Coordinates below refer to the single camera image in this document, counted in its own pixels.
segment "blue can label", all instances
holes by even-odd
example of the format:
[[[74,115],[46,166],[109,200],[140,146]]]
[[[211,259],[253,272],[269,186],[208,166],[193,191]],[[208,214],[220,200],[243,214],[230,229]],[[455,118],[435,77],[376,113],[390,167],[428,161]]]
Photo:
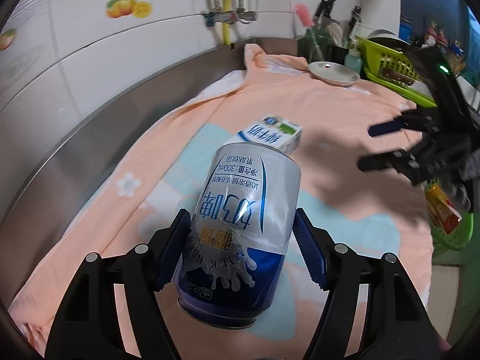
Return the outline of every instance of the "blue can label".
[[[201,268],[188,276],[189,293],[210,300],[220,284],[237,292],[255,287],[255,276],[273,279],[287,252],[300,177],[295,162],[264,145],[217,151],[183,250],[181,279]],[[267,255],[268,267],[257,270]]]

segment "fruit sticker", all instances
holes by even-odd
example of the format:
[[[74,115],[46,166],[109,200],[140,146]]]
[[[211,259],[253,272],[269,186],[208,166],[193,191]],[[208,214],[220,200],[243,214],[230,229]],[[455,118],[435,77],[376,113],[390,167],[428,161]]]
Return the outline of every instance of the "fruit sticker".
[[[15,40],[17,31],[10,29],[0,34],[0,50],[6,50]]]
[[[137,0],[110,0],[106,3],[106,15],[116,19],[120,16],[133,14],[139,19],[144,19],[153,11],[152,4]]]

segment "robotic hand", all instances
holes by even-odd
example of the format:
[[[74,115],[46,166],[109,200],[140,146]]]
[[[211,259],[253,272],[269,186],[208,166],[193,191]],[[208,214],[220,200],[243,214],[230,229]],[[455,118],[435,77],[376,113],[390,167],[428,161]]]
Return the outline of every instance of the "robotic hand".
[[[412,46],[404,52],[423,77],[437,108],[408,110],[391,121],[371,126],[371,137],[403,128],[424,134],[422,141],[409,150],[361,157],[358,168],[363,172],[394,168],[413,185],[438,178],[452,202],[471,212],[475,203],[474,181],[480,178],[479,126],[438,48]]]

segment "pink towel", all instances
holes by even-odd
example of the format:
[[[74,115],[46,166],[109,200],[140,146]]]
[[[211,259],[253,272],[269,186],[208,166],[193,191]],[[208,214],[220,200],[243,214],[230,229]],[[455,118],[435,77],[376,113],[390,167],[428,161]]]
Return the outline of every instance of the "pink towel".
[[[421,188],[395,171],[364,174],[356,168],[361,154],[416,142],[419,134],[410,131],[375,139],[367,134],[369,125],[414,104],[372,82],[331,86],[312,78],[303,58],[266,55],[256,44],[246,46],[245,64],[246,78],[236,88],[206,91],[155,123],[34,270],[9,311],[40,353],[45,352],[55,312],[82,259],[92,251],[102,257],[124,254],[148,242],[156,229],[168,227],[179,208],[191,210],[205,179],[195,167],[208,168],[224,138],[272,113],[303,127],[301,145],[291,156],[302,171],[298,206],[306,209],[314,225],[360,254],[398,254],[426,302],[433,247]],[[189,155],[203,162],[190,168]],[[190,318],[179,309],[172,283],[157,299],[186,360],[300,359],[326,293],[311,281],[292,238],[272,307],[252,328],[221,330]],[[125,347],[139,355],[122,286],[116,287],[116,300]],[[363,315],[365,305],[362,288],[358,310]],[[355,320],[349,353],[359,345],[361,315]]]

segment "can lid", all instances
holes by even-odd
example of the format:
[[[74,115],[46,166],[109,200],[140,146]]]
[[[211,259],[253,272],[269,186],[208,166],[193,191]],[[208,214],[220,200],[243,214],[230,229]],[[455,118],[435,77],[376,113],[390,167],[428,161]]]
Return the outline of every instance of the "can lid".
[[[285,157],[289,157],[285,153],[281,152],[279,149],[275,149],[275,147],[271,147],[269,145],[265,145],[264,143],[258,143],[258,142],[232,142],[232,143],[227,143],[226,145],[223,145],[222,147],[228,146],[228,145],[240,145],[240,144],[247,144],[247,145],[255,145],[255,146],[265,147],[265,149],[270,149],[270,150],[273,150],[275,152],[279,152],[280,154],[284,155]]]

